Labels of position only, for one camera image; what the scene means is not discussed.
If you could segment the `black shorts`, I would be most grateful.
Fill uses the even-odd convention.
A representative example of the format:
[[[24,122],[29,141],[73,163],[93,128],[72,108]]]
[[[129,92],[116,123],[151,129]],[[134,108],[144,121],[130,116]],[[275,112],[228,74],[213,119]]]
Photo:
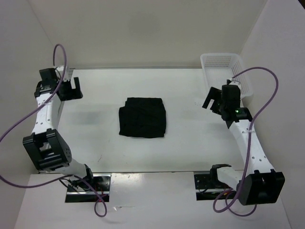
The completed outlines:
[[[129,97],[119,108],[119,134],[134,138],[161,138],[166,132],[166,110],[161,98]]]

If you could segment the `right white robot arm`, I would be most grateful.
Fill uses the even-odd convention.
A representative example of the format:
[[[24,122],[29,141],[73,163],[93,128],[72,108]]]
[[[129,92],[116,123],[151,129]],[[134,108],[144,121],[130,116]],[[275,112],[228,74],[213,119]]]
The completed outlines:
[[[225,84],[221,89],[211,87],[203,108],[210,108],[225,121],[244,162],[243,174],[239,174],[229,164],[213,165],[210,184],[213,187],[225,184],[232,188],[244,206],[275,203],[285,177],[267,159],[254,129],[254,118],[248,108],[241,106],[240,88],[233,84]]]

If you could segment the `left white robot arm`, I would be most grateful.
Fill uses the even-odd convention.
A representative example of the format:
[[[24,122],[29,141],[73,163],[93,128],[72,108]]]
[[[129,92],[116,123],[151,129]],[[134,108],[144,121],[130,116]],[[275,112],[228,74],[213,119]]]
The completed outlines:
[[[69,67],[59,66],[39,71],[34,96],[40,110],[34,128],[23,138],[23,146],[39,172],[58,172],[73,175],[72,183],[83,190],[95,185],[91,169],[72,158],[71,149],[57,130],[66,101],[81,99],[83,94],[77,77]]]

